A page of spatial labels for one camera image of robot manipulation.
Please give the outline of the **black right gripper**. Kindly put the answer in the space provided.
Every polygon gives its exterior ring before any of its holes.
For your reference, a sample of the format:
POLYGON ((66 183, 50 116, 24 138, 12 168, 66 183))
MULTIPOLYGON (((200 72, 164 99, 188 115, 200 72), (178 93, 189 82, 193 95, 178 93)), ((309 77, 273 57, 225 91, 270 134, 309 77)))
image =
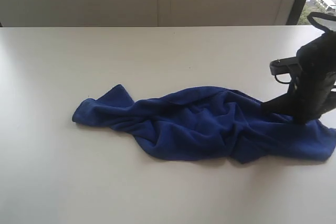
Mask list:
POLYGON ((319 119, 335 109, 335 32, 322 34, 296 54, 301 73, 293 98, 283 94, 260 104, 264 113, 293 115, 298 123, 319 119))

